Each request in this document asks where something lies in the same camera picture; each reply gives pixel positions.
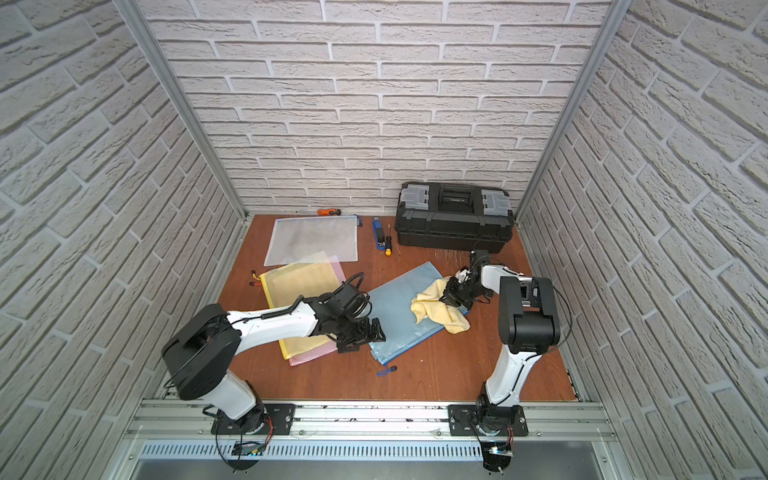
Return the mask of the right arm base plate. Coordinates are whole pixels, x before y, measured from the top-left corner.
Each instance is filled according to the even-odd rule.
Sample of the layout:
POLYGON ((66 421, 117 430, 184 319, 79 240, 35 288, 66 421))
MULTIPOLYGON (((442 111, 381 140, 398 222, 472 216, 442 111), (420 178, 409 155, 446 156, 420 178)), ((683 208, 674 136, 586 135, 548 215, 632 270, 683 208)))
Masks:
POLYGON ((529 434, 527 419, 520 405, 512 407, 478 406, 476 404, 451 404, 447 407, 450 435, 491 437, 526 437, 529 434))

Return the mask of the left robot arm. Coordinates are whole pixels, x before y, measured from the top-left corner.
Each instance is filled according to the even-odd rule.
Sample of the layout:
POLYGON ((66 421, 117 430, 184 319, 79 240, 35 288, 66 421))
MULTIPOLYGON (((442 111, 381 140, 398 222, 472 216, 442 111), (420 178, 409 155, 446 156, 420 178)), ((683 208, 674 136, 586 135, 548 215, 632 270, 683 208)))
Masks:
POLYGON ((331 292, 298 296, 287 307, 260 311, 226 311, 219 304, 199 310, 167 341, 162 358, 170 373, 167 385, 184 401, 204 400, 216 408, 226 432, 251 433, 266 422, 267 410, 255 389, 231 370, 239 354, 288 338, 323 337, 340 353, 383 342, 380 321, 362 273, 331 292))

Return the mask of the yellow document bag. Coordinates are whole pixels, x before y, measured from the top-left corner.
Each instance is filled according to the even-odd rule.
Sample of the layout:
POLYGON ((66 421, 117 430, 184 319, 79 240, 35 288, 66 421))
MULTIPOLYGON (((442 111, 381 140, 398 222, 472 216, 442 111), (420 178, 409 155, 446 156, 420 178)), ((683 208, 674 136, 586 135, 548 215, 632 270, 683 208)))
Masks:
MULTIPOLYGON (((333 292, 345 280, 337 257, 328 257, 324 252, 259 276, 270 308, 290 306, 299 295, 309 298, 333 292)), ((324 336, 283 339, 279 346, 290 366, 308 363, 337 350, 335 343, 324 336)))

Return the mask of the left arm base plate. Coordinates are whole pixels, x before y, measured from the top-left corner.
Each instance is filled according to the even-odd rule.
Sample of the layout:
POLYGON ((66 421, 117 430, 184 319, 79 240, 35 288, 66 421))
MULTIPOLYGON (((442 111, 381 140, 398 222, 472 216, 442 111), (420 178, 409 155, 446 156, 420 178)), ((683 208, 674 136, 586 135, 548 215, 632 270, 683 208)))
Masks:
POLYGON ((211 407, 204 412, 213 418, 213 435, 288 435, 293 424, 296 405, 292 403, 257 404, 237 420, 228 417, 221 409, 215 414, 211 407))

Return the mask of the yellow cleaning cloth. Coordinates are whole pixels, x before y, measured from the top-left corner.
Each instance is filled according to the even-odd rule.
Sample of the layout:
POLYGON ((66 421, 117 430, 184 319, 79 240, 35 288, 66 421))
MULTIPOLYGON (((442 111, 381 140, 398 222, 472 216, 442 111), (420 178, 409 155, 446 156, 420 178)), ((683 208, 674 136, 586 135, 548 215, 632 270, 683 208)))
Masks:
POLYGON ((449 306, 440 300, 447 284, 447 278, 435 280, 427 289, 416 295, 411 301, 410 310, 417 324, 429 319, 442 325, 451 334, 468 331, 470 324, 464 314, 457 307, 449 306))

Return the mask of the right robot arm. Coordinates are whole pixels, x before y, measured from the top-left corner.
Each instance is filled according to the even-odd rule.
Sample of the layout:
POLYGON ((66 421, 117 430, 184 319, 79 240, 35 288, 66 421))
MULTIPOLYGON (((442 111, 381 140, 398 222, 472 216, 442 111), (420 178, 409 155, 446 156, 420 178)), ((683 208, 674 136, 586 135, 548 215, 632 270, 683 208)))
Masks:
POLYGON ((476 404, 451 406, 455 436, 525 436, 520 396, 535 363, 560 344, 556 291, 546 277, 529 277, 493 264, 485 250, 470 252, 469 265, 450 277, 440 301, 469 310, 481 299, 498 296, 498 335, 502 343, 493 373, 476 404))

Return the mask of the clear mesh document bag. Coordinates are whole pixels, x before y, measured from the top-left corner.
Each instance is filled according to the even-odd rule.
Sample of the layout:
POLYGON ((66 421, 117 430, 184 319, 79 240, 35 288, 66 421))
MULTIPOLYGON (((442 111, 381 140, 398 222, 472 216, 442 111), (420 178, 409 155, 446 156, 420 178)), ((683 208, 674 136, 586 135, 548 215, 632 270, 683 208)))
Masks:
POLYGON ((354 215, 277 219, 264 265, 286 265, 319 253, 341 262, 356 262, 357 235, 354 215))

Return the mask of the blue document bag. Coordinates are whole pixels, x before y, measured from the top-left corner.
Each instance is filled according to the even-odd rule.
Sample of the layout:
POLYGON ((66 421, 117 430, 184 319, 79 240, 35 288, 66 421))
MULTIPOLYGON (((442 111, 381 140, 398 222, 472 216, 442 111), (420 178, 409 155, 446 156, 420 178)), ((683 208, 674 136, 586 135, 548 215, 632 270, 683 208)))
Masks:
POLYGON ((426 262, 370 292, 372 316, 379 319, 386 335, 385 342, 371 345, 372 355, 379 363, 386 365, 439 331, 447 331, 429 319, 417 324, 410 310, 416 295, 442 278, 446 277, 426 262))

